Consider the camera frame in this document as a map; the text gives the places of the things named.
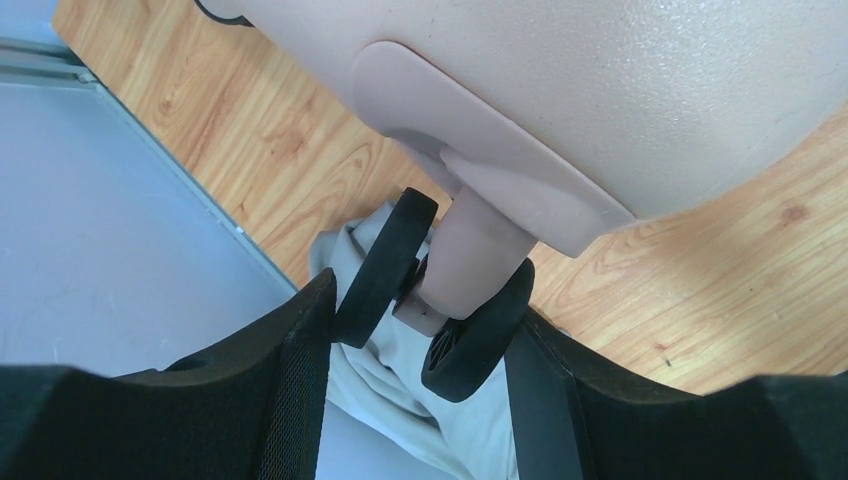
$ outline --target wooden table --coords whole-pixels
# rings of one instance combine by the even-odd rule
[[[316,233],[403,187],[448,205],[262,34],[191,0],[61,0],[54,27],[296,283]],[[705,393],[760,372],[846,370],[848,108],[718,201],[576,260],[533,258],[537,308],[660,382]]]

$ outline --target fabric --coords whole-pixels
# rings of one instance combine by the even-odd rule
[[[339,302],[391,210],[386,204],[370,217],[315,240],[311,273],[333,268]],[[428,245],[429,239],[419,258]],[[442,400],[421,384],[430,339],[389,312],[364,348],[333,344],[327,399],[416,458],[459,479],[517,479],[503,361],[466,401]]]

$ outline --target black plastic part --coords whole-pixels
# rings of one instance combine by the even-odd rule
[[[239,15],[236,18],[222,18],[207,10],[206,7],[203,6],[203,2],[201,2],[200,0],[194,0],[194,4],[197,5],[197,8],[199,8],[204,15],[222,25],[237,25],[241,27],[253,28],[253,24],[250,23],[250,20],[244,18],[244,15]]]
[[[844,376],[754,377],[699,397],[532,310],[505,361],[522,480],[848,478]]]
[[[521,323],[536,270],[525,259],[506,285],[465,320],[449,319],[433,337],[421,382],[450,402],[461,402],[489,378]]]
[[[331,328],[334,342],[365,346],[410,272],[417,268],[415,255],[427,239],[438,209],[435,201],[417,190],[403,192],[339,305]]]
[[[0,478],[314,478],[336,284],[174,363],[0,368]]]

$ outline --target light wood surface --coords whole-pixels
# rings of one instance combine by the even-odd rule
[[[441,193],[255,29],[191,0],[61,0],[54,27],[296,282],[316,233],[407,186]],[[533,303],[612,360],[706,393],[848,369],[848,108],[697,210],[533,253]]]

